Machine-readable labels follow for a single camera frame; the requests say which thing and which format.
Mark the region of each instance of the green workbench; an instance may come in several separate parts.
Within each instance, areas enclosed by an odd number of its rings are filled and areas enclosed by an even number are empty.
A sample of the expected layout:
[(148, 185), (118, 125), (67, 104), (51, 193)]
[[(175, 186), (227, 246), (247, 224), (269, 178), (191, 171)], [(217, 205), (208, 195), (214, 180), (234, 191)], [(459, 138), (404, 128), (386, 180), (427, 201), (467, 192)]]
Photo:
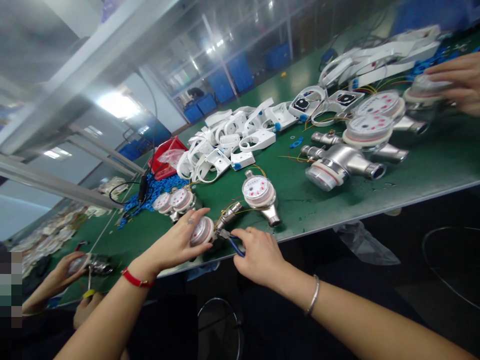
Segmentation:
[[(233, 103), (228, 109), (240, 106), (257, 106), (269, 97), (276, 104), (292, 100), (302, 89), (318, 81), (318, 53), (313, 53), (286, 70), (286, 76), (280, 74), (249, 91)], [(396, 87), (402, 91), (406, 86)], [(480, 121), (468, 116), (458, 115), (447, 110), (441, 116), (424, 112), (421, 117), (434, 117), (430, 129), (422, 136), (411, 133), (395, 133), (390, 143), (401, 149), (410, 150), (407, 159), (398, 165), (387, 163), (387, 172), (378, 181), (367, 181), (354, 177), (343, 186), (330, 192), (324, 192), (311, 183), (305, 176), (310, 164), (280, 156), (296, 157), (300, 147), (290, 149), (289, 145), (303, 137), (302, 145), (311, 145), (311, 135), (315, 131), (327, 132), (344, 130), (342, 123), (334, 126), (304, 131), (303, 125), (295, 125), (278, 134), (276, 143), (254, 153), (259, 165), (273, 183), (278, 197), (278, 213), (283, 223), (270, 228), (267, 220), (256, 211), (247, 211), (237, 216), (229, 230), (235, 227), (254, 226), (272, 233), (279, 242), (312, 234), (345, 222), (370, 217), (376, 214), (415, 204), (427, 199), (442, 196), (480, 184), (480, 159), (477, 142), (480, 139)], [(186, 144), (203, 123), (190, 127), (180, 134), (180, 140)], [(146, 165), (148, 155), (137, 163)], [(246, 169), (229, 169), (212, 184), (197, 184), (193, 191), (211, 208), (211, 218), (215, 221), (221, 210), (232, 200), (242, 195), (241, 186), (245, 180)], [(134, 185), (127, 196), (137, 192)], [(145, 251), (161, 237), (171, 226), (170, 219), (158, 212), (142, 211), (127, 223), (123, 229), (115, 225), (121, 214), (114, 211), (98, 218), (91, 218), (79, 229), (76, 235), (54, 255), (54, 266), (58, 260), (72, 252), (80, 241), (90, 241), (82, 251), (93, 251), (109, 255), (116, 266), (115, 271), (105, 278), (94, 278), (92, 286), (102, 292), (112, 288), (120, 276), (120, 271), (135, 257)], [(186, 262), (176, 268), (160, 273), (160, 276), (177, 273), (201, 264), (232, 257), (234, 251), (230, 243), (225, 243), (215, 253), (204, 254), (193, 262)], [(63, 296), (61, 303), (78, 300), (87, 289), (87, 279), (74, 283)]]

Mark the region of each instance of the pliers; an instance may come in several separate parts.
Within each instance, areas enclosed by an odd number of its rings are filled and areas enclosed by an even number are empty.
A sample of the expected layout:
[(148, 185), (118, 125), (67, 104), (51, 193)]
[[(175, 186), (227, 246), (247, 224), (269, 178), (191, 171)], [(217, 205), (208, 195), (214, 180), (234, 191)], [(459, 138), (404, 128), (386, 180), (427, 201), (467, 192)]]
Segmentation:
[(242, 258), (245, 257), (245, 253), (240, 250), (239, 246), (235, 243), (235, 241), (233, 239), (239, 239), (238, 236), (232, 236), (230, 234), (230, 232), (228, 232), (227, 230), (225, 229), (221, 229), (218, 233), (217, 233), (217, 238), (220, 238), (222, 240), (228, 240), (231, 244), (231, 246), (233, 247), (233, 249), (235, 250), (235, 252), (241, 256)]

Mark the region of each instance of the black cable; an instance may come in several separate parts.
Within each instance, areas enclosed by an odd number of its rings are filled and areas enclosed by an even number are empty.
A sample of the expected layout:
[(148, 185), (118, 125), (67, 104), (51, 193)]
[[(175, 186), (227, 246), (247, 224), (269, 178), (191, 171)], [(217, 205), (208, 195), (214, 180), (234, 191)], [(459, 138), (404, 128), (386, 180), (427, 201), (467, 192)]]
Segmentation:
[(141, 176), (140, 178), (140, 189), (138, 189), (138, 202), (142, 206), (146, 199), (145, 195), (148, 192), (148, 189), (150, 187), (149, 180), (148, 180), (148, 174), (152, 172), (152, 166), (154, 165), (154, 159), (155, 159), (155, 137), (157, 136), (157, 121), (159, 120), (159, 110), (157, 107), (157, 99), (155, 99), (154, 92), (152, 91), (152, 88), (150, 87), (149, 83), (147, 80), (145, 80), (142, 72), (138, 68), (136, 70), (137, 75), (143, 80), (145, 83), (146, 87), (148, 88), (148, 91), (151, 94), (151, 98), (153, 100), (153, 106), (155, 107), (155, 125), (153, 126), (153, 139), (152, 139), (152, 151), (151, 151), (151, 158), (150, 158), (150, 166), (148, 167), (148, 170), (145, 171), (145, 173)]
[(128, 201), (118, 202), (117, 200), (115, 200), (115, 199), (112, 198), (112, 192), (113, 192), (116, 188), (119, 188), (119, 187), (121, 187), (122, 185), (125, 185), (125, 184), (140, 184), (140, 183), (139, 183), (138, 181), (127, 181), (127, 182), (121, 183), (120, 185), (115, 186), (112, 190), (110, 190), (110, 192), (108, 193), (108, 197), (109, 197), (110, 200), (112, 200), (115, 204), (119, 204), (119, 205), (128, 204)]

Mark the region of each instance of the plastic bag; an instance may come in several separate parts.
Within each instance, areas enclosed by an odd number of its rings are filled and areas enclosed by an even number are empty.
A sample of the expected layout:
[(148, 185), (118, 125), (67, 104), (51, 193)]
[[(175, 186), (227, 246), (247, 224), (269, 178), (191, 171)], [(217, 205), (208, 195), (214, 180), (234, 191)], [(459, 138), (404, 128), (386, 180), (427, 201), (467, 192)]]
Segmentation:
[(161, 163), (169, 163), (170, 166), (176, 170), (177, 164), (184, 152), (185, 150), (183, 149), (167, 150), (158, 158), (158, 161)]
[(364, 263), (373, 265), (398, 265), (400, 260), (394, 253), (383, 246), (365, 229), (361, 221), (346, 223), (334, 227), (343, 243)]

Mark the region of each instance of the human arm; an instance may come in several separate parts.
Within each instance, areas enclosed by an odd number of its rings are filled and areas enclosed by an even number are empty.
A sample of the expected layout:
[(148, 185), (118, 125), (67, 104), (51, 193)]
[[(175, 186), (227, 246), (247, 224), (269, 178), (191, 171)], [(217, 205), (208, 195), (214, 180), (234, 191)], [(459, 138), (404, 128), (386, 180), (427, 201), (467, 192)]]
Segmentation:
[(30, 316), (42, 312), (47, 308), (49, 299), (60, 294), (71, 283), (85, 274), (86, 270), (84, 269), (76, 272), (72, 276), (68, 276), (70, 263), (84, 254), (84, 252), (77, 251), (64, 256), (30, 297), (23, 303), (21, 307), (22, 315)]
[[(164, 269), (172, 268), (210, 249), (210, 243), (190, 247), (190, 237), (208, 208), (188, 211), (165, 235), (133, 260), (128, 267), (137, 279), (153, 282)], [(55, 359), (119, 359), (148, 287), (136, 287), (123, 276), (75, 332)]]
[[(274, 237), (252, 227), (231, 234), (246, 248), (244, 258), (233, 258), (242, 275), (309, 308), (316, 279), (286, 262)], [(324, 281), (311, 316), (360, 359), (474, 359), (416, 322)]]
[(442, 95), (455, 101), (460, 111), (480, 117), (480, 52), (430, 67), (425, 74), (432, 81), (453, 82), (455, 88), (445, 90)]

